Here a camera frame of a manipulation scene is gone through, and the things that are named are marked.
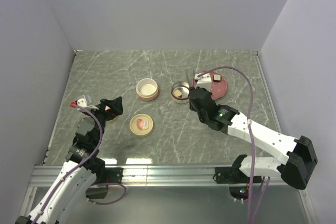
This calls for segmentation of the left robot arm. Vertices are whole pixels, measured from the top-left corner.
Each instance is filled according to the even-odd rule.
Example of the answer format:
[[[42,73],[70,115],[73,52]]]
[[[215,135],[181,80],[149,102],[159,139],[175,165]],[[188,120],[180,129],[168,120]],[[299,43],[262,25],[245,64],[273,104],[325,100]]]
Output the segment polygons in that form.
[[[107,193],[110,185],[122,186],[123,169],[107,168],[105,161],[97,157],[106,123],[123,113],[122,97],[101,99],[99,104],[92,105],[90,98],[83,95],[70,106],[85,118],[78,122],[65,162],[47,194],[27,216],[19,216],[16,223],[62,223],[80,197],[95,202],[93,196],[87,195],[89,188],[101,187]]]

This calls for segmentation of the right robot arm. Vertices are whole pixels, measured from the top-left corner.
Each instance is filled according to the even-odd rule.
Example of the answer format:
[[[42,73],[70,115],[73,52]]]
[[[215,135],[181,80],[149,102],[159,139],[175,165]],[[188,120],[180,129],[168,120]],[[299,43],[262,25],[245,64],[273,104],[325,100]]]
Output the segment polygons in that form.
[[[312,140],[306,136],[295,138],[263,126],[228,105],[217,105],[204,88],[191,88],[190,109],[201,123],[212,130],[253,143],[270,154],[254,158],[241,155],[232,168],[232,178],[243,182],[250,175],[280,177],[289,186],[303,190],[318,163]]]

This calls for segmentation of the pink octagonal plate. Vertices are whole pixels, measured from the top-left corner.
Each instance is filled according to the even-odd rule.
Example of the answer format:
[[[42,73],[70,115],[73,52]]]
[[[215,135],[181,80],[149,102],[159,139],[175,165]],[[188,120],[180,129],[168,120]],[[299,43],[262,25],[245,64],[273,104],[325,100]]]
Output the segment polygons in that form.
[[[212,86],[211,86],[211,90],[209,91],[212,95],[211,98],[212,100],[217,100],[221,97],[223,97],[227,91],[227,81],[224,79],[224,77],[222,76],[222,80],[220,82],[214,82],[213,81],[213,75],[214,74],[219,74],[216,71],[211,71],[209,72],[209,74],[211,75],[212,78]]]

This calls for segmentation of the steel bowl red band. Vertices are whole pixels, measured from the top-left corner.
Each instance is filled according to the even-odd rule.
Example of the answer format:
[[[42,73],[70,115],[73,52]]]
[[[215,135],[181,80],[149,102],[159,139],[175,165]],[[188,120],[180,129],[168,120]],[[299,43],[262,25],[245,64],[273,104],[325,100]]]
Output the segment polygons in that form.
[[[189,84],[185,81],[175,82],[170,89],[173,101],[179,104],[188,103],[189,88]]]

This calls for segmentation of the cream lid with label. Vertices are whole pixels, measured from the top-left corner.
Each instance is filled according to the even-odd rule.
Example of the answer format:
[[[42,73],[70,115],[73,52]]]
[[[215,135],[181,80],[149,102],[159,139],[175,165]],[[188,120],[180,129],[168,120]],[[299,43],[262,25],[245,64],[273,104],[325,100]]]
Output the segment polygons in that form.
[[[134,135],[143,137],[153,131],[154,122],[147,114],[137,114],[130,120],[129,128]]]

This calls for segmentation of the pink bowl white inside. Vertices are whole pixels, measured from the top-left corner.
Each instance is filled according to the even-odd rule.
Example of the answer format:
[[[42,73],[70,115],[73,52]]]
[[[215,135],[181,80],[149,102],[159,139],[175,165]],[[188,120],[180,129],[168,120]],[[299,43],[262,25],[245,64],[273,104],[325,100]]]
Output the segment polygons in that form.
[[[159,87],[155,80],[144,78],[136,85],[138,97],[143,101],[152,101],[158,96]]]

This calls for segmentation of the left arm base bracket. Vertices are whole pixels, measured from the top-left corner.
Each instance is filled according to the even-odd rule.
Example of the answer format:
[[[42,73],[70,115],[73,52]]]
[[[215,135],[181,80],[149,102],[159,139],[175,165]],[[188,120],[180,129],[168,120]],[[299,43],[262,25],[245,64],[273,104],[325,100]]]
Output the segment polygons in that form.
[[[103,175],[96,179],[94,186],[86,190],[86,197],[90,200],[105,199],[111,186],[121,185],[123,168],[105,168]]]

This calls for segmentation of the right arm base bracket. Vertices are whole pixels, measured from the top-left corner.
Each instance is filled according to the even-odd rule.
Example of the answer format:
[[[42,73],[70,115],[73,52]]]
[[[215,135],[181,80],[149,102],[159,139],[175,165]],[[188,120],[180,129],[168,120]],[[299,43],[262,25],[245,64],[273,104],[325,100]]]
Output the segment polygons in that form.
[[[250,177],[239,170],[247,155],[239,155],[231,166],[215,167],[213,180],[217,184],[248,184]]]

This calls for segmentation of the aluminium front rail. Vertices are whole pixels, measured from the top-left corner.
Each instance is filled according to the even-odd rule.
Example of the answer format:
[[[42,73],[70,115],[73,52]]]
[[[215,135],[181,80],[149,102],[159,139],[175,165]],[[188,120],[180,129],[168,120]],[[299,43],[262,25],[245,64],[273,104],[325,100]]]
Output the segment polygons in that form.
[[[129,187],[187,187],[234,184],[228,175],[229,166],[220,164],[196,165],[108,165],[111,175],[108,182],[121,183]],[[28,187],[49,187],[61,171],[61,166],[35,166]]]

